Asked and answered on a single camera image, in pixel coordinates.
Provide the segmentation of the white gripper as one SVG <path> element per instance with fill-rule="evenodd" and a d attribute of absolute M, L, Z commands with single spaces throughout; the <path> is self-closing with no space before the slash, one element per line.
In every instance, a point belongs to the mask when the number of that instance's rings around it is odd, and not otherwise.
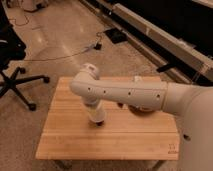
<path fill-rule="evenodd" d="M 89 119 L 96 123 L 97 126 L 101 126 L 106 117 L 106 111 L 102 106 L 102 103 L 99 103 L 95 107 L 87 107 Z"/>

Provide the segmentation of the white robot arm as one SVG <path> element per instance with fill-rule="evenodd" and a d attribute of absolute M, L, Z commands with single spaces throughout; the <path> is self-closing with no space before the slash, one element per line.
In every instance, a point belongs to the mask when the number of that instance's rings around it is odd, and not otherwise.
<path fill-rule="evenodd" d="M 213 171 L 213 86 L 102 80 L 99 69 L 86 63 L 71 80 L 70 89 L 89 106 L 107 100 L 178 116 L 177 171 Z"/>

